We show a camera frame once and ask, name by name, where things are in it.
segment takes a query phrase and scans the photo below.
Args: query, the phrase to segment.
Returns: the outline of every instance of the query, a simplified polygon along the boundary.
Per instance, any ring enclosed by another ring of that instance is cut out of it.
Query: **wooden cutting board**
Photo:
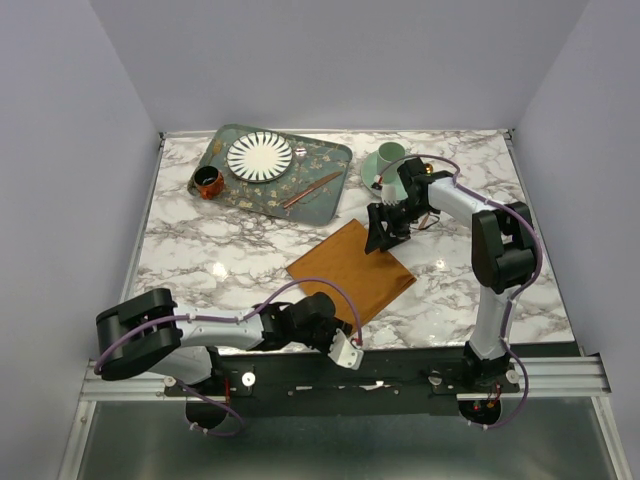
[[[389,252],[364,253],[367,230],[352,220],[287,267],[294,279],[322,277],[349,294],[367,324],[389,303],[415,283],[416,278]],[[355,327],[346,300],[330,286],[317,282],[300,285],[307,295],[324,292],[336,305],[336,316]]]

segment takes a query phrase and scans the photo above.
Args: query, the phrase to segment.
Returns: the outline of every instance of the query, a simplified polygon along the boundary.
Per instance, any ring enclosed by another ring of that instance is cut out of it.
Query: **green cup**
[[[396,142],[386,142],[378,147],[378,151],[376,152],[376,165],[377,172],[382,172],[382,169],[389,165],[394,160],[397,160],[406,155],[405,149],[402,145]],[[389,170],[384,172],[384,181],[385,182],[393,182],[398,178],[398,167],[402,165],[402,163],[398,163],[391,167]]]

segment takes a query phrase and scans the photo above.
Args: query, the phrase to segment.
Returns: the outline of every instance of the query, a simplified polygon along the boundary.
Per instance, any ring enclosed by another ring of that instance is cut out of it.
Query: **cup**
[[[404,147],[396,142],[386,142],[378,147],[376,152],[376,166],[377,172],[382,172],[382,169],[389,165],[394,160],[397,160],[406,155]],[[398,167],[402,163],[394,165],[389,170],[384,172],[384,181],[393,182],[398,178]]]
[[[216,167],[200,167],[193,176],[193,183],[205,200],[211,200],[224,189],[224,178]]]

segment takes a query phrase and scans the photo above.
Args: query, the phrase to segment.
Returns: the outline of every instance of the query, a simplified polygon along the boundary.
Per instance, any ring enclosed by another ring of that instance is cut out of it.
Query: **screw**
[[[518,372],[516,372],[515,370],[509,370],[507,371],[507,373],[505,374],[505,377],[507,377],[507,381],[509,383],[518,383],[520,381],[520,375],[518,375]]]
[[[251,387],[254,383],[256,383],[256,376],[253,372],[245,372],[242,375],[242,384],[245,387]]]
[[[437,387],[438,385],[442,384],[442,377],[436,376],[436,375],[430,375],[429,376],[429,383],[431,385],[433,385],[434,387]]]

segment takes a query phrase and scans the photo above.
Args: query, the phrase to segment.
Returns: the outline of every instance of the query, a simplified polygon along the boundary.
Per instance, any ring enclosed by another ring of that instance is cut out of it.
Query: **small bowl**
[[[205,200],[211,200],[220,195],[224,189],[224,178],[216,167],[207,165],[200,167],[193,176],[193,182]]]

